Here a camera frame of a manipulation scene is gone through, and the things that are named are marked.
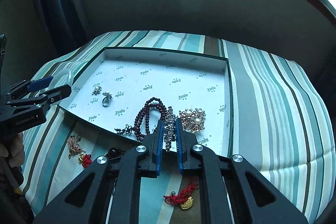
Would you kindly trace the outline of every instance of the striped fabric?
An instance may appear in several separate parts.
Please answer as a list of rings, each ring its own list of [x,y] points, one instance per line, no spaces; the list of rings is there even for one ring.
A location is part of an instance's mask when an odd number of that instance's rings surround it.
[[[322,213],[335,185],[335,142],[325,104],[299,65],[255,48],[202,35],[120,31],[105,33],[48,62],[33,79],[70,68],[76,80],[93,56],[107,46],[166,48],[227,57],[234,98],[233,153],[253,164],[303,212],[309,223]],[[66,146],[67,138],[78,132],[83,136],[80,145],[93,158],[113,146],[130,148],[53,106],[46,123],[24,132],[26,162],[21,190],[35,213],[82,171],[77,159],[68,159]],[[181,179],[169,165],[159,179],[143,179],[140,223],[172,223],[179,218],[179,209],[161,202],[173,186],[178,190]],[[146,208],[153,213],[147,214]]]

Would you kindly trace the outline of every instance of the gold ingot charm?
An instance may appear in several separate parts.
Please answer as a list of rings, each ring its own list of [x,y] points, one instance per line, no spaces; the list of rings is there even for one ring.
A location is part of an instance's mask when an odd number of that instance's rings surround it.
[[[188,210],[193,206],[193,198],[188,197],[188,200],[185,203],[180,204],[181,210]]]
[[[82,163],[84,159],[84,154],[80,154],[78,157],[78,162]]]

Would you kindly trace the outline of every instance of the wall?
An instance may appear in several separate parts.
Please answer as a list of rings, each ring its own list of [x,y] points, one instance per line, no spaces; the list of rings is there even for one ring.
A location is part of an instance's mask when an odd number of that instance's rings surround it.
[[[37,19],[33,0],[1,0],[0,32],[7,37],[1,90],[31,79],[43,64],[57,58],[49,33]]]
[[[335,27],[306,0],[82,0],[97,36],[167,30],[223,38],[301,65],[314,81],[335,51]]]

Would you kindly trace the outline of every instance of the finger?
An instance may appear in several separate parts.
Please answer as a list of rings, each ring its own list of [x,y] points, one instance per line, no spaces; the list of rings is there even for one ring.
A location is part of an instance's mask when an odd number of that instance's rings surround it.
[[[8,151],[1,143],[0,143],[0,157],[4,158],[8,157]]]
[[[23,146],[23,134],[21,132],[15,136],[10,148],[10,153],[12,154],[13,157],[16,156],[16,154],[22,150],[22,146]]]
[[[19,153],[16,154],[15,157],[9,160],[10,166],[19,167],[23,165],[23,163],[25,162],[25,156],[26,156],[25,151],[22,149]]]

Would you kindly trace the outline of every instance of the red tassel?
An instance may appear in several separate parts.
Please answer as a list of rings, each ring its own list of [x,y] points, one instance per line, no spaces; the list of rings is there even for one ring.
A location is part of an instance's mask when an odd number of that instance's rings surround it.
[[[90,165],[91,162],[92,162],[91,155],[86,154],[83,158],[82,166],[84,168],[87,168]]]
[[[197,185],[190,182],[187,188],[182,190],[178,195],[164,195],[163,197],[165,198],[165,203],[170,205],[185,203],[195,189],[197,189]]]

